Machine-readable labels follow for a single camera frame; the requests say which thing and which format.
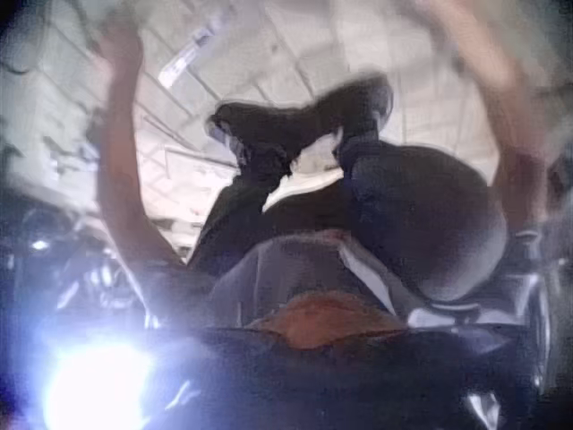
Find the hand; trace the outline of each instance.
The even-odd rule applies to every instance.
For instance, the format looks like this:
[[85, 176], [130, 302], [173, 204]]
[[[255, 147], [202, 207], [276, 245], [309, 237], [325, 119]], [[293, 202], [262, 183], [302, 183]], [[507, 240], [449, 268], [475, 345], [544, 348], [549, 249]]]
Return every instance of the hand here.
[[137, 25], [127, 10], [113, 12], [103, 28], [97, 52], [112, 68], [113, 75], [135, 73], [143, 63], [143, 43]]

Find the person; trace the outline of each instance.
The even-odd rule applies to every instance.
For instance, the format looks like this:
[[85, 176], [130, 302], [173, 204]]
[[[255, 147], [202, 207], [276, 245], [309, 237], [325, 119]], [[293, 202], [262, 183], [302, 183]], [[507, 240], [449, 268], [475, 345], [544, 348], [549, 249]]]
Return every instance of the person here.
[[[415, 4], [454, 41], [481, 92], [500, 151], [493, 186], [449, 155], [379, 140], [393, 98], [382, 73], [303, 108], [225, 103], [208, 130], [236, 155], [240, 173], [215, 202], [188, 265], [143, 208], [132, 118], [141, 40], [128, 20], [111, 19], [99, 47], [114, 76], [98, 201], [160, 324], [271, 332], [309, 350], [414, 327], [524, 323], [549, 164], [541, 116], [524, 73], [472, 2]], [[263, 213], [302, 150], [340, 129], [344, 178]]]

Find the headlight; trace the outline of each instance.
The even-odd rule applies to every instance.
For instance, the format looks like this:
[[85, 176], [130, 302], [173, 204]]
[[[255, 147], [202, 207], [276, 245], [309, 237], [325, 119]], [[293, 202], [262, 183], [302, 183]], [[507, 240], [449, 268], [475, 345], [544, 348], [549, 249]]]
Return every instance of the headlight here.
[[143, 426], [140, 396], [150, 358], [125, 345], [86, 348], [64, 357], [46, 398], [49, 430]]

